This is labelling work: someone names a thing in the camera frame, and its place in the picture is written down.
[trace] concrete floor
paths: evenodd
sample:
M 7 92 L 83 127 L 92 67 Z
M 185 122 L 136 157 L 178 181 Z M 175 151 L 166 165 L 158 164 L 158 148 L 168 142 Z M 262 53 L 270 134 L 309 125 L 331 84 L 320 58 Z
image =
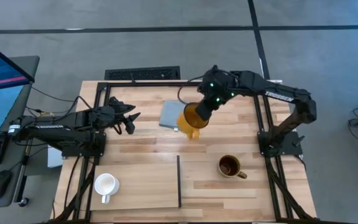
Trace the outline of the concrete floor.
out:
M 255 1 L 260 26 L 358 25 L 358 1 Z M 250 26 L 245 0 L 0 0 L 0 29 L 153 26 Z M 358 30 L 262 31 L 273 79 L 306 88 L 318 120 L 298 128 L 317 214 L 358 223 L 358 141 L 347 130 L 358 107 Z M 254 33 L 154 32 L 108 34 L 0 34 L 8 56 L 39 55 L 35 86 L 74 98 L 83 80 L 101 80 L 111 68 L 181 66 L 182 78 L 218 64 L 260 71 Z M 68 104 L 32 92 L 28 106 L 63 111 Z M 30 177 L 26 208 L 0 208 L 0 223 L 46 220 L 58 170 Z

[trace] wooden table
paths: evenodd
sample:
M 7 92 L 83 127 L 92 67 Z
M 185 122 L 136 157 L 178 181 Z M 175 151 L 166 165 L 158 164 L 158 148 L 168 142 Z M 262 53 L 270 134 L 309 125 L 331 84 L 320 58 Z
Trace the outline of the wooden table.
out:
M 80 95 L 90 105 L 94 103 L 97 83 L 84 81 L 81 87 Z M 136 105 L 132 113 L 142 114 L 135 121 L 136 130 L 133 135 L 125 132 L 118 135 L 113 129 L 106 130 L 107 145 L 100 165 L 171 163 L 180 155 L 182 208 L 93 211 L 91 221 L 274 221 L 265 162 L 257 143 L 256 133 L 259 128 L 253 99 L 235 97 L 213 112 L 209 125 L 201 130 L 199 140 L 189 141 L 183 133 L 158 125 L 163 102 L 176 100 L 177 91 L 178 87 L 174 86 L 112 88 L 111 96 L 116 96 L 124 103 Z M 186 101 L 199 101 L 202 95 L 196 92 L 196 87 L 184 87 L 181 97 Z M 275 124 L 281 123 L 290 114 L 288 103 L 270 100 L 270 107 Z M 86 106 L 79 102 L 77 111 L 84 109 Z M 248 175 L 246 180 L 226 179 L 217 173 L 218 159 L 226 154 L 239 158 L 241 170 Z M 55 196 L 57 215 L 63 210 L 68 177 L 74 161 L 75 158 L 69 158 L 63 163 Z M 282 161 L 289 191 L 305 211 L 315 217 L 316 212 L 302 163 L 293 156 L 282 156 Z M 78 187 L 80 162 L 81 159 L 75 169 L 68 201 Z M 277 192 L 282 217 L 286 217 L 278 188 Z M 85 214 L 86 196 L 87 192 L 81 204 L 80 217 Z

